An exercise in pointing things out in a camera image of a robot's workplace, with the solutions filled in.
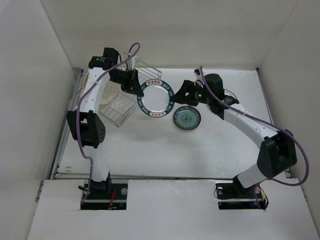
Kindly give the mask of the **white plate dark lettered rim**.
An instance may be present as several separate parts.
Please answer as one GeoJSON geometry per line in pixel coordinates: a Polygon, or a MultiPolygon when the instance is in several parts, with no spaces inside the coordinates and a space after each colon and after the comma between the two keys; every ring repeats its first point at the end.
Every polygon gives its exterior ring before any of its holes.
{"type": "Polygon", "coordinates": [[[137,97],[137,104],[144,114],[152,118],[168,115],[175,105],[172,101],[174,91],[165,81],[150,79],[141,85],[144,96],[137,97]]]}

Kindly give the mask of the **blue patterned small plate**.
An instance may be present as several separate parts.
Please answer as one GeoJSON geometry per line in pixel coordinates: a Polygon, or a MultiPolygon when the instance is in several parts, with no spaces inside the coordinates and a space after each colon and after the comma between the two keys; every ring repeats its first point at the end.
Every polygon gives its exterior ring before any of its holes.
{"type": "Polygon", "coordinates": [[[173,114],[173,123],[183,131],[192,131],[201,123],[200,112],[192,106],[179,107],[173,114]]]}

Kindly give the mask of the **cream plate front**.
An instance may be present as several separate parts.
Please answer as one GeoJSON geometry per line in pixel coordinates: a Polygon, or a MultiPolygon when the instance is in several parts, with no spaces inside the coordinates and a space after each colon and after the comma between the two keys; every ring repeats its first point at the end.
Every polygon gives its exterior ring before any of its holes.
{"type": "Polygon", "coordinates": [[[120,90],[121,90],[120,84],[109,81],[103,90],[102,97],[99,104],[107,105],[111,103],[116,98],[120,90]]]}

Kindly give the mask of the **cream plate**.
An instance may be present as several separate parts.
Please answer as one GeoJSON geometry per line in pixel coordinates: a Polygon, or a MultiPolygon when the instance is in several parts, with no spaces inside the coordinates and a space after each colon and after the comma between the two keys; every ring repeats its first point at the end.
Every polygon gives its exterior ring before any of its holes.
{"type": "Polygon", "coordinates": [[[107,105],[111,103],[116,98],[120,90],[121,90],[120,84],[109,81],[103,90],[102,97],[99,104],[107,105]]]}
{"type": "Polygon", "coordinates": [[[84,78],[83,78],[83,83],[82,83],[82,87],[83,87],[83,88],[86,87],[87,82],[88,82],[88,79],[89,79],[89,73],[87,72],[86,75],[85,75],[84,78]]]}

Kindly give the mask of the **cream plate back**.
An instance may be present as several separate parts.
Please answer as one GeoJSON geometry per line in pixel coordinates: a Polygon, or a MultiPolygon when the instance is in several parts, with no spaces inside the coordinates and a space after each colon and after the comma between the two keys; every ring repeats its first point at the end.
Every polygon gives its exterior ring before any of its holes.
{"type": "Polygon", "coordinates": [[[83,87],[83,88],[86,87],[87,82],[88,82],[88,79],[89,79],[89,73],[87,72],[86,75],[85,75],[84,78],[83,78],[83,83],[82,83],[82,87],[83,87]]]}

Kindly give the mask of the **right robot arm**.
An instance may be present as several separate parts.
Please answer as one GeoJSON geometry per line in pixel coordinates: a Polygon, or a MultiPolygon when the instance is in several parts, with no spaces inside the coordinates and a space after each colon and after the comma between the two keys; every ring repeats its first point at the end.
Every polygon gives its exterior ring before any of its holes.
{"type": "Polygon", "coordinates": [[[236,175],[232,182],[217,185],[223,190],[220,199],[248,199],[253,196],[256,185],[273,179],[297,163],[292,134],[250,118],[239,101],[225,93],[223,80],[218,74],[205,75],[202,85],[184,80],[171,99],[192,107],[199,103],[208,105],[211,112],[238,128],[259,148],[254,165],[236,175]]]}

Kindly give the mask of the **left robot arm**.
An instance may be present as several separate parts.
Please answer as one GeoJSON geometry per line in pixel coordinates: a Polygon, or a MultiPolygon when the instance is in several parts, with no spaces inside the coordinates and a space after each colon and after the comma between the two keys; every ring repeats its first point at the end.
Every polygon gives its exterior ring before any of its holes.
{"type": "Polygon", "coordinates": [[[138,71],[132,62],[137,49],[130,48],[125,59],[119,60],[119,52],[106,47],[102,56],[93,56],[88,63],[87,82],[75,110],[67,112],[66,119],[71,135],[78,143],[84,159],[90,162],[89,180],[83,191],[95,192],[100,198],[111,195],[110,172],[100,157],[85,153],[85,147],[98,149],[105,140],[106,127],[99,117],[100,102],[109,82],[120,86],[127,94],[143,97],[138,71]]]}

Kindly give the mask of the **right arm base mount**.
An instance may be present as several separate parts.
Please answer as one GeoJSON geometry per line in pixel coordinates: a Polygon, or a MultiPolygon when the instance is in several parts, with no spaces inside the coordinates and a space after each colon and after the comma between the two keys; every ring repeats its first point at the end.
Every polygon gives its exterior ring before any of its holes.
{"type": "Polygon", "coordinates": [[[219,210],[266,210],[269,199],[259,185],[238,188],[233,182],[215,184],[214,194],[219,210]]]}

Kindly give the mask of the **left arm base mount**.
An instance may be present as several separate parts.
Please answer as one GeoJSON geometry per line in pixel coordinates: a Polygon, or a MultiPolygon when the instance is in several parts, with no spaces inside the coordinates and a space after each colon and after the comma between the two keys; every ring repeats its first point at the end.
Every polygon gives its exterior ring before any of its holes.
{"type": "Polygon", "coordinates": [[[81,210],[122,211],[127,209],[128,183],[112,183],[110,175],[105,181],[79,185],[82,191],[81,210]]]}

